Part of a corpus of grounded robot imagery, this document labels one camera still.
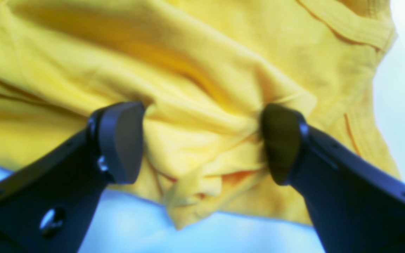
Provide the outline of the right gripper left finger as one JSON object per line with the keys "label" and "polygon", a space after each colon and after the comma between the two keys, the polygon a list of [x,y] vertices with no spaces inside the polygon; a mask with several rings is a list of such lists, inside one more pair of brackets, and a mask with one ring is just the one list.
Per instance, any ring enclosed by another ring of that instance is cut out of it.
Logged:
{"label": "right gripper left finger", "polygon": [[143,156],[142,103],[92,113],[86,127],[0,181],[0,253],[77,253],[109,184],[133,184]]}

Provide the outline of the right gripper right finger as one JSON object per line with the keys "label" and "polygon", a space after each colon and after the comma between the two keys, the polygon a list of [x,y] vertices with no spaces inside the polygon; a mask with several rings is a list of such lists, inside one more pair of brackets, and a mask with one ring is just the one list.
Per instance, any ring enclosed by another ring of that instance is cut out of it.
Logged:
{"label": "right gripper right finger", "polygon": [[261,115],[273,181],[304,198],[327,253],[405,253],[405,183],[307,124],[268,104]]}

